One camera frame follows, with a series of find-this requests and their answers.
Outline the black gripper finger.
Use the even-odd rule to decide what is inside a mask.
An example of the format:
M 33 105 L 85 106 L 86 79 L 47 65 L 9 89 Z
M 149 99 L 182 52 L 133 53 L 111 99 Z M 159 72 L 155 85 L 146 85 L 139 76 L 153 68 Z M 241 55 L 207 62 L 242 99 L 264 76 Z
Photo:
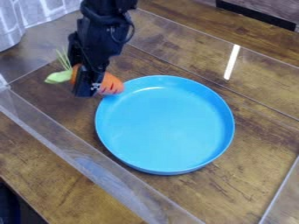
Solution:
M 103 71 L 94 71 L 85 66 L 79 67 L 73 93 L 77 97 L 93 97 L 99 91 L 105 79 Z
M 77 64 L 82 63 L 82 49 L 81 44 L 77 39 L 70 39 L 69 44 L 69 59 L 70 63 L 75 66 Z

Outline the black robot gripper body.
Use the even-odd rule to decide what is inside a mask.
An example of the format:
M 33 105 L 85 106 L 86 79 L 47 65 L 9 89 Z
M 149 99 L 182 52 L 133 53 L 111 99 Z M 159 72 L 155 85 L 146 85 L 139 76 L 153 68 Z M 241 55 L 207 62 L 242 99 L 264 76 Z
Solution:
M 94 71 L 106 71 L 110 58 L 122 53 L 135 34 L 130 11 L 138 0 L 83 0 L 78 30 L 70 35 L 82 49 L 82 65 Z

